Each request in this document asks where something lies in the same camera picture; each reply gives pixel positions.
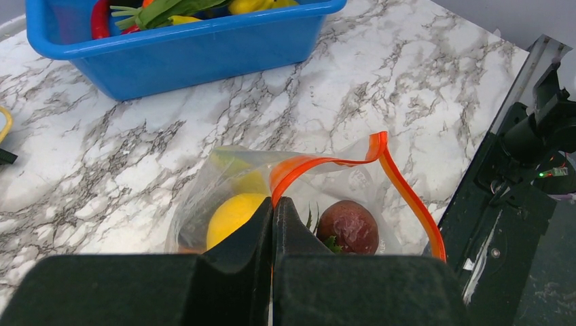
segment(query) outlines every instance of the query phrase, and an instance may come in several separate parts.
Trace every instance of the blue bin rim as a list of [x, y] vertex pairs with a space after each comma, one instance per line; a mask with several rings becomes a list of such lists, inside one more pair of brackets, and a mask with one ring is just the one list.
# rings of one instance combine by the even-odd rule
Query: blue bin rim
[[311, 16], [325, 16], [340, 11], [345, 5], [346, 0], [328, 0], [62, 45], [52, 43], [46, 37], [46, 17], [43, 15], [46, 10], [45, 0], [26, 0], [26, 32], [28, 42], [40, 55], [56, 60], [73, 60], [246, 26]]

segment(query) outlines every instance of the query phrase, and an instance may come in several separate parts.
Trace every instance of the red chili pepper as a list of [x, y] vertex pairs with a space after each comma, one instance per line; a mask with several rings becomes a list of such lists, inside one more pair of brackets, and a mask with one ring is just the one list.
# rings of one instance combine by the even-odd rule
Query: red chili pepper
[[140, 27], [138, 27], [138, 25], [132, 25], [130, 27], [128, 27], [127, 29], [122, 31], [122, 34], [131, 34], [131, 33], [136, 33], [140, 31]]
[[90, 28], [92, 29], [93, 39], [103, 39], [110, 37], [110, 30], [108, 29], [108, 17], [110, 13], [109, 0], [98, 0], [92, 8], [92, 16], [90, 17]]

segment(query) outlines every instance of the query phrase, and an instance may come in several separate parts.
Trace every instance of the marble countertop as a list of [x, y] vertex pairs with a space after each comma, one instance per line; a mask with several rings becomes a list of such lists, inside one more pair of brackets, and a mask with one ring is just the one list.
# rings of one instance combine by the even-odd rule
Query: marble countertop
[[[19, 158], [0, 167], [0, 310], [46, 255], [162, 251], [218, 145], [333, 152], [388, 130], [438, 221], [526, 56], [429, 0], [350, 0], [300, 65], [117, 103], [25, 32], [2, 41], [1, 146]], [[421, 252], [401, 197], [382, 206], [404, 252]]]

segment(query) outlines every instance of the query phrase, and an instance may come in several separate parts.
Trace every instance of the plum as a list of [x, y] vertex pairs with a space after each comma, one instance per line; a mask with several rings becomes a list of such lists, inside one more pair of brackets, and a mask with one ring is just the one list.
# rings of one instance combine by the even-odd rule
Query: plum
[[316, 237], [324, 243], [332, 240], [344, 253], [374, 254], [379, 245], [376, 220], [352, 200], [341, 200], [322, 213]]

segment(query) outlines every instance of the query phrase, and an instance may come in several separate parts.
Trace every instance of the gray wall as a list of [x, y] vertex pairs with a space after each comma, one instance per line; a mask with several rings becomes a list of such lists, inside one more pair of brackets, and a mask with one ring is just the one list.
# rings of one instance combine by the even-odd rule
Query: gray wall
[[524, 49], [542, 34], [576, 48], [575, 0], [433, 1]]
[[24, 0], [0, 0], [0, 25], [24, 13]]

